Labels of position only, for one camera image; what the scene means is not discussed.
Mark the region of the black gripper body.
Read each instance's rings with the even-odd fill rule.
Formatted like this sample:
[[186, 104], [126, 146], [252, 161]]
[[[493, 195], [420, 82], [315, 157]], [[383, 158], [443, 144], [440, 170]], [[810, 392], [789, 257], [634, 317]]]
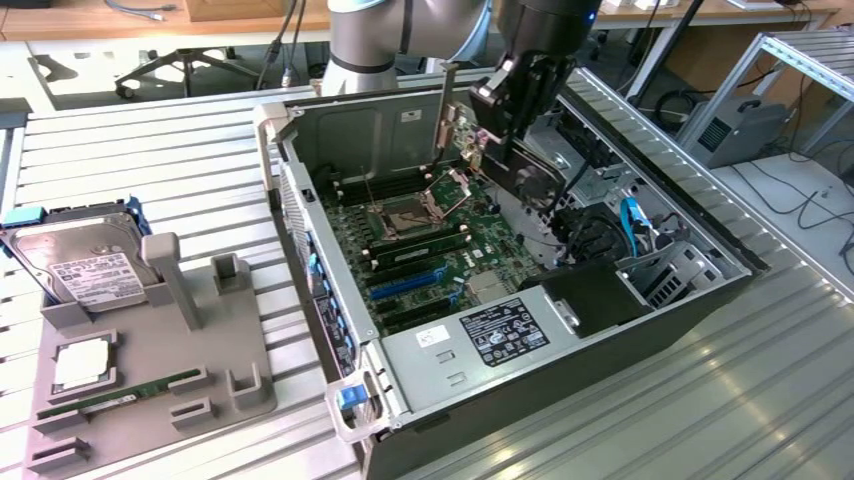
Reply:
[[470, 87], [478, 127], [495, 143], [487, 157], [505, 162], [538, 115], [553, 105], [599, 12], [595, 0], [505, 1], [498, 27], [505, 53], [493, 75]]

